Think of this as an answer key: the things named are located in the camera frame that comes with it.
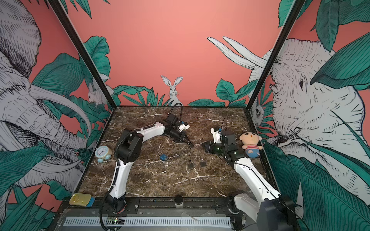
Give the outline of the black left corner frame post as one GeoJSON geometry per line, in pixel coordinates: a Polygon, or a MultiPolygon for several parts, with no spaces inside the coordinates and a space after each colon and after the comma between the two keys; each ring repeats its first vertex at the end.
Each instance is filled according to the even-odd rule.
{"type": "Polygon", "coordinates": [[[82,60],[86,64],[89,72],[97,82],[100,90],[104,94],[105,98],[108,101],[109,106],[113,110],[117,108],[113,98],[111,97],[111,94],[108,92],[105,83],[100,78],[100,74],[93,63],[91,56],[88,54],[83,42],[81,41],[78,33],[76,32],[74,26],[72,25],[69,17],[67,16],[67,13],[64,10],[64,7],[60,3],[60,1],[47,1],[51,8],[53,9],[54,13],[56,14],[58,20],[60,21],[61,25],[63,26],[64,30],[68,34],[70,40],[74,44],[76,50],[78,51],[79,55],[81,56],[82,60]]]}

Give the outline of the green circuit board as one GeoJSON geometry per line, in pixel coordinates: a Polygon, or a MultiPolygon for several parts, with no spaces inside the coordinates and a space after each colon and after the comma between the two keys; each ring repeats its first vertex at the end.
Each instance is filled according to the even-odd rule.
{"type": "Polygon", "coordinates": [[[107,225],[123,225],[125,223],[125,219],[119,217],[108,217],[107,218],[107,225]]]}

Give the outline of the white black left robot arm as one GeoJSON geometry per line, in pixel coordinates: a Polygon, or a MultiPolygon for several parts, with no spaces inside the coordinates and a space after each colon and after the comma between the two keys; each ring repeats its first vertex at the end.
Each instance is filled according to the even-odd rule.
{"type": "Polygon", "coordinates": [[[156,136],[167,136],[175,143],[194,145],[187,137],[186,130],[190,125],[179,117],[169,114],[165,120],[156,122],[143,128],[134,130],[125,129],[114,148],[116,168],[110,189],[104,197],[104,201],[118,214],[126,208],[126,184],[133,163],[141,153],[142,144],[156,136]]]}

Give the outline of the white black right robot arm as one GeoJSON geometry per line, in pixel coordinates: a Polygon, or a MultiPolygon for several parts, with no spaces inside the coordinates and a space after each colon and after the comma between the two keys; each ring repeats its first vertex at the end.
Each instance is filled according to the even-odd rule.
{"type": "Polygon", "coordinates": [[[213,140],[202,144],[205,152],[226,161],[243,178],[255,197],[252,199],[245,193],[232,196],[234,208],[249,216],[260,231],[300,230],[293,201],[272,187],[251,161],[263,149],[258,144],[262,138],[254,132],[245,132],[239,137],[242,145],[238,145],[233,132],[220,127],[210,131],[213,140]]]}

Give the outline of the black right corner frame post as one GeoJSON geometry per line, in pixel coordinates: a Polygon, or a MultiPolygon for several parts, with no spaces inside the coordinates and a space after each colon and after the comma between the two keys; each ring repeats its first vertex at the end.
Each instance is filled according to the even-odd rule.
{"type": "Polygon", "coordinates": [[[293,5],[289,11],[289,14],[286,18],[286,21],[283,25],[283,28],[279,34],[279,37],[273,47],[273,50],[271,51],[271,54],[269,56],[269,59],[267,61],[267,64],[265,65],[264,69],[263,69],[263,72],[261,74],[261,77],[259,78],[257,84],[256,84],[256,87],[253,91],[253,94],[246,106],[246,110],[249,111],[251,110],[252,108],[252,105],[253,103],[255,102],[257,96],[258,96],[258,93],[261,91],[261,88],[263,87],[264,85],[264,82],[266,80],[266,78],[269,76],[269,72],[271,71],[272,69],[272,66],[278,56],[278,54],[280,53],[283,45],[284,45],[284,42],[287,38],[287,36],[289,35],[290,31],[291,31],[291,28],[293,27],[296,19],[297,19],[297,16],[300,12],[300,10],[302,9],[303,7],[303,4],[304,4],[305,0],[295,0],[293,1],[293,5]]]}

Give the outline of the black knob on rail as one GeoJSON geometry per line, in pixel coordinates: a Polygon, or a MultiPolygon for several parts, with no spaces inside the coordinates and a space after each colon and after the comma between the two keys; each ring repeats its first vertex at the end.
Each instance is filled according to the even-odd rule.
{"type": "Polygon", "coordinates": [[[174,198],[174,204],[176,208],[183,208],[184,207],[184,198],[182,195],[178,194],[174,198]]]}

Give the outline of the yellow sponge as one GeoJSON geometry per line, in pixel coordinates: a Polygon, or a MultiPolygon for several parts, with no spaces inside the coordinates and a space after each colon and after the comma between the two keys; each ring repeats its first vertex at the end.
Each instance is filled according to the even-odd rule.
{"type": "Polygon", "coordinates": [[[95,202],[95,198],[90,194],[86,193],[74,193],[70,200],[69,204],[72,206],[80,206],[80,207],[91,207],[95,202]]]}

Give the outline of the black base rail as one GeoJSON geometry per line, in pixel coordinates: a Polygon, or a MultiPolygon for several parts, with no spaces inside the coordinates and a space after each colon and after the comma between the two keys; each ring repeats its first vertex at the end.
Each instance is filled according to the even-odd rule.
{"type": "Polygon", "coordinates": [[[126,197],[126,207],[120,215],[138,214],[139,210],[212,210],[219,215],[241,216],[230,197],[184,197],[183,203],[177,205],[174,197],[126,197]]]}

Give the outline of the black corner frame post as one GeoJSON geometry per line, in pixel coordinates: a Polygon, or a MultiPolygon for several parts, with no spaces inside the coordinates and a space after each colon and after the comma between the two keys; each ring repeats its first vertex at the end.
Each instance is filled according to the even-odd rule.
{"type": "Polygon", "coordinates": [[[253,103],[255,102],[257,96],[258,96],[258,93],[261,91],[261,88],[263,87],[264,85],[264,82],[266,80],[266,78],[269,76],[269,72],[271,71],[272,69],[272,66],[278,56],[278,54],[280,53],[283,45],[284,45],[284,42],[287,38],[287,36],[289,35],[290,31],[291,31],[291,28],[293,27],[296,19],[297,19],[297,16],[300,12],[300,10],[302,9],[303,7],[303,4],[304,4],[305,0],[295,0],[293,1],[293,5],[289,11],[289,14],[286,18],[286,21],[283,25],[283,28],[279,34],[279,37],[273,47],[273,50],[271,51],[271,54],[269,56],[269,59],[267,61],[267,64],[265,65],[264,69],[263,69],[263,72],[261,74],[261,77],[259,78],[257,84],[256,84],[256,87],[253,91],[253,94],[246,106],[246,110],[249,111],[251,110],[252,108],[252,105],[253,103]]]}
{"type": "Polygon", "coordinates": [[[100,78],[100,74],[93,63],[91,56],[88,54],[83,42],[81,41],[78,33],[76,32],[74,26],[72,25],[69,17],[67,16],[67,13],[64,10],[64,7],[60,3],[60,1],[47,1],[51,8],[53,9],[54,13],[56,14],[58,20],[60,21],[61,25],[63,26],[64,30],[68,34],[70,40],[74,44],[76,50],[78,51],[79,55],[81,56],[82,60],[86,64],[89,72],[97,82],[100,90],[104,94],[105,98],[108,101],[109,106],[113,110],[117,108],[113,98],[111,97],[111,94],[108,92],[105,83],[100,78]]]}

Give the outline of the plush doll striped shirt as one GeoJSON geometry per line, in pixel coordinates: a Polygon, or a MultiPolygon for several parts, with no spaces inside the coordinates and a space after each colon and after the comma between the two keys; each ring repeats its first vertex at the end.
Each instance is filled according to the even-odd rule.
{"type": "Polygon", "coordinates": [[[254,132],[246,132],[241,134],[240,141],[243,144],[242,149],[249,158],[257,158],[260,155],[260,151],[263,149],[263,147],[259,145],[261,140],[262,137],[254,132]]]}

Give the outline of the small black padlock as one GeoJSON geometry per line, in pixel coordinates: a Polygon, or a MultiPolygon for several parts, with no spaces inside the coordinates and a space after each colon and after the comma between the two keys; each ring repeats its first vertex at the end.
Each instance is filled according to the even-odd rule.
{"type": "Polygon", "coordinates": [[[206,162],[204,161],[204,159],[201,159],[200,160],[200,167],[206,167],[207,166],[207,164],[206,164],[206,162]]]}
{"type": "Polygon", "coordinates": [[[193,164],[193,162],[192,162],[192,161],[189,161],[189,162],[188,162],[188,168],[189,168],[189,169],[193,169],[193,168],[194,168],[194,164],[193,164]]]}

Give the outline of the small teal alarm clock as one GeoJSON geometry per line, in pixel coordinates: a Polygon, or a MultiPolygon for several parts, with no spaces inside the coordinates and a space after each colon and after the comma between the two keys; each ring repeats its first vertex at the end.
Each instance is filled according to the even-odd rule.
{"type": "Polygon", "coordinates": [[[95,150],[94,154],[97,157],[97,161],[102,163],[111,158],[112,150],[108,146],[102,145],[95,150]]]}

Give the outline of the blue padlock with keys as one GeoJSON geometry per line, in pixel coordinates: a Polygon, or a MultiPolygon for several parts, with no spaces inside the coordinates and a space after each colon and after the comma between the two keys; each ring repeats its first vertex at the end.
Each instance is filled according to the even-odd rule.
{"type": "Polygon", "coordinates": [[[160,160],[165,162],[168,159],[168,156],[166,154],[160,155],[160,160]]]}

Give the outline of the white ventilated strip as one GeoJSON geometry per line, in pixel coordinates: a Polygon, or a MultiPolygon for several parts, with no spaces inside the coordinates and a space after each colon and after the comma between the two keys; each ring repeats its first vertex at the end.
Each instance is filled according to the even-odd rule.
{"type": "MultiPolygon", "coordinates": [[[[195,226],[231,228],[227,217],[120,217],[125,219],[123,225],[107,225],[107,217],[102,221],[107,227],[164,227],[195,226]]],[[[100,227],[99,217],[67,217],[63,227],[100,227]]]]}

